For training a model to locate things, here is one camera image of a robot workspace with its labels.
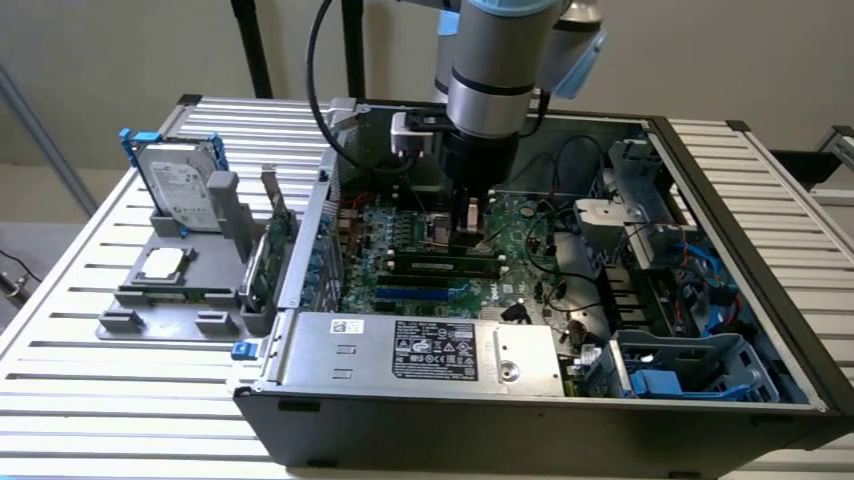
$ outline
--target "metal pole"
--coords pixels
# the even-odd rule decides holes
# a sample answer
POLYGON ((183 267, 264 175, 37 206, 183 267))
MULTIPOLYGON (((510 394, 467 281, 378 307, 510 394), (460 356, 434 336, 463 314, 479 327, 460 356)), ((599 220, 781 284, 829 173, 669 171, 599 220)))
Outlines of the metal pole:
POLYGON ((272 98, 272 85, 270 84, 270 72, 267 71, 267 57, 264 56, 264 42, 262 30, 258 26, 255 14, 255 0, 231 0, 231 9, 238 19, 246 63, 250 66, 252 88, 258 98, 272 98))
POLYGON ((352 98, 366 97, 364 43, 362 36, 363 0, 342 0, 344 24, 344 59, 347 61, 347 91, 352 98))
POLYGON ((3 98, 9 104, 9 107, 12 107, 12 111, 17 115, 24 127, 27 127, 29 135, 36 141, 39 148, 41 148, 41 152, 47 157, 60 180, 65 184, 65 188, 80 204, 83 211, 91 217, 95 214, 95 210, 97 210, 95 198, 92 198, 92 194, 85 188, 77 173, 73 168, 71 168, 71 165, 68 165, 59 148, 56 148, 51 135, 48 135, 47 130, 41 126, 41 122, 39 122, 39 117, 36 117, 24 97, 17 91, 15 82, 12 82, 12 78, 8 75, 3 64, 0 64, 0 93, 3 93, 3 98))

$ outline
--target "power cable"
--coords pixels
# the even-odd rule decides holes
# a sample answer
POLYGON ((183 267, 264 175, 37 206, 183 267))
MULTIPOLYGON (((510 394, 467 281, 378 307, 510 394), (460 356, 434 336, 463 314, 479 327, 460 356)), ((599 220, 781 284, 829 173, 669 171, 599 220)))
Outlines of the power cable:
POLYGON ((335 135, 330 130, 330 127, 326 124, 326 120, 323 119, 323 113, 320 112, 320 104, 318 103, 318 90, 315 86, 315 50, 318 47, 318 35, 320 34, 320 26, 323 25, 323 19, 326 18, 327 11, 330 10, 330 5, 332 4, 332 0, 323 0, 320 4, 320 8, 318 9, 318 15, 315 17, 314 23, 311 25, 311 33, 308 35, 308 47, 306 49, 306 94, 308 97, 308 107, 311 108, 311 114, 315 117, 315 122, 318 123, 318 128, 320 129, 320 133, 323 134, 323 138, 326 139, 332 150, 340 155, 347 163, 350 163, 354 167, 371 170, 376 173, 388 174, 388 175, 399 175, 412 168, 415 165, 415 157, 410 156, 404 162, 404 164, 396 168, 378 168, 368 167, 359 163, 347 153, 344 147, 338 140, 335 139, 335 135))
POLYGON ((29 267, 27 266, 27 264, 20 258, 17 258, 15 255, 9 255, 5 251, 3 251, 3 249, 0 249, 0 255, 3 255, 5 258, 12 260, 15 263, 17 263, 24 269, 24 271, 27 272, 27 275, 29 275, 35 281, 41 283, 41 278, 39 278, 39 275, 32 273, 32 270, 29 270, 29 267))

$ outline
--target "aluminum extrusion table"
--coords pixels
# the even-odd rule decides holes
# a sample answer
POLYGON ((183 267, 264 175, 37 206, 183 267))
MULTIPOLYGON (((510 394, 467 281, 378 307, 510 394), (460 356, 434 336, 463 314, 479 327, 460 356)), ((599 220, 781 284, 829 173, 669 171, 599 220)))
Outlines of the aluminum extrusion table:
MULTIPOLYGON (((733 132, 723 122, 673 123, 854 379, 854 273, 833 268, 790 271, 802 262, 850 262, 850 252, 829 237, 835 235, 833 220, 813 208, 809 195, 803 198, 793 187, 749 133, 733 132)), ((279 167, 288 206, 304 209, 326 143, 303 102, 206 97, 195 106, 176 107, 161 132, 219 132, 242 179, 240 199, 256 217, 271 213, 259 180, 266 163, 279 167)), ((97 339, 97 315, 152 233, 151 211, 151 198, 129 171, 0 339, 0 475, 460 478, 286 469, 270 461, 232 403, 226 379, 258 372, 251 365, 232 367, 230 344, 97 339)), ((774 452, 726 478, 853 479, 854 435, 814 452, 774 452)))

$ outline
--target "warning symbols label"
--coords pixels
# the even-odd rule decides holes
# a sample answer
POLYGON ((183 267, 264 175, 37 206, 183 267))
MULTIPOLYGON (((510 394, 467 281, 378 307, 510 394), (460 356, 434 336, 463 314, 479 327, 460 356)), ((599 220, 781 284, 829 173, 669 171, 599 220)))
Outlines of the warning symbols label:
POLYGON ((415 380, 478 380, 471 323, 395 322, 391 373, 415 380))

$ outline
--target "metal frame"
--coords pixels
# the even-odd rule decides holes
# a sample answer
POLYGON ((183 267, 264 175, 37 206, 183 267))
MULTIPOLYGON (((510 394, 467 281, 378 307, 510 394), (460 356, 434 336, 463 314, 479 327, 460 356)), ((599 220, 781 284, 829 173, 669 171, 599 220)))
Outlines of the metal frame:
POLYGON ((344 64, 347 65, 347 96, 362 100, 367 96, 364 83, 364 38, 362 18, 364 0, 342 1, 344 26, 344 64))
MULTIPOLYGON (((279 463, 339 468, 546 474, 570 471, 582 475, 670 478, 694 475, 705 478, 723 475, 777 448, 775 442, 817 448, 851 430, 849 408, 854 406, 850 401, 854 389, 821 341, 805 332, 810 329, 809 324, 671 123, 662 117, 566 114, 587 119, 625 118, 645 124, 679 190, 707 227, 810 405, 591 398, 504 399, 476 394, 286 387, 276 380, 280 369, 287 368, 283 364, 286 349, 295 341, 292 328, 299 322, 299 313, 287 312, 278 326, 278 340, 271 344, 266 375, 252 387, 239 388, 235 392, 242 413, 279 463), (531 429, 531 415, 551 420, 539 422, 536 429, 531 429), (783 415, 786 426, 758 420, 766 415, 771 418, 783 415), (430 431, 416 438, 407 437, 408 423, 415 418, 419 435, 430 426, 442 426, 440 439, 430 431), (467 421, 448 424, 443 421, 448 418, 466 418, 467 421), (588 437, 583 445, 574 445, 575 454, 586 459, 580 464, 575 458, 560 455, 567 425, 579 428, 588 437), (659 435, 645 438, 645 451, 667 451, 666 460, 657 455, 641 455, 635 446, 621 447, 606 439, 595 440, 603 425, 631 425, 634 432, 638 428, 658 428, 659 435), (483 439, 499 438, 504 431, 512 432, 515 441, 503 445, 472 442, 467 438, 472 430, 483 439), (738 451, 725 449, 714 455, 709 452, 695 455, 703 445, 726 444, 726 439, 733 437, 739 438, 738 451), (603 451, 608 451, 607 458, 598 457, 603 451)), ((614 427, 610 435, 622 437, 631 432, 614 427)))
MULTIPOLYGON (((263 218, 270 202, 258 181, 260 165, 292 168, 296 179, 299 170, 316 172, 326 145, 316 127, 315 136, 306 134, 312 126, 303 102, 206 97, 199 105, 175 109, 161 132, 202 135, 208 130, 199 127, 226 132, 232 170, 242 176, 240 199, 263 218)), ((284 173, 279 179, 302 216, 307 197, 294 188, 300 181, 284 173)), ((140 188, 128 172, 0 338, 0 472, 40 478, 423 478, 406 472, 306 472, 272 463, 223 385, 224 378, 238 383, 258 378, 262 365, 232 367, 228 344, 107 344, 95 338, 92 315, 104 308, 151 231, 144 226, 151 201, 140 188)), ((818 318, 810 322, 818 328, 818 318)), ((833 323, 837 337, 822 336, 842 365, 854 362, 849 323, 833 323)), ((817 331, 833 335, 826 325, 817 331)), ((642 433, 642 443, 659 428, 642 433)), ((587 429, 576 429, 583 443, 587 429)), ((507 430, 488 441, 519 443, 507 430)), ((837 480, 854 471, 853 450, 854 436, 813 452, 781 450, 726 478, 837 480)), ((715 452, 703 450, 710 456, 715 452)), ((558 454, 583 459, 570 446, 558 454)))
POLYGON ((255 0, 231 0, 231 9, 238 19, 240 28, 240 40, 246 53, 246 63, 252 77, 252 88, 258 98, 272 98, 272 84, 267 70, 267 57, 264 56, 264 42, 262 30, 255 14, 255 0))
POLYGON ((21 124, 27 128, 36 145, 39 145, 60 181, 65 184, 68 193, 71 193, 71 196, 77 202, 77 205, 80 205, 80 208, 83 208, 87 216, 92 217, 95 210, 97 209, 97 202, 95 201, 83 180, 80 180, 77 172, 75 172, 75 169, 68 164, 59 147, 53 143, 53 139, 51 138, 48 131, 44 129, 36 113, 32 111, 32 108, 29 108, 24 95, 19 92, 15 82, 12 81, 12 77, 5 71, 1 63, 0 94, 3 95, 3 98, 5 98, 9 108, 17 115, 21 124))

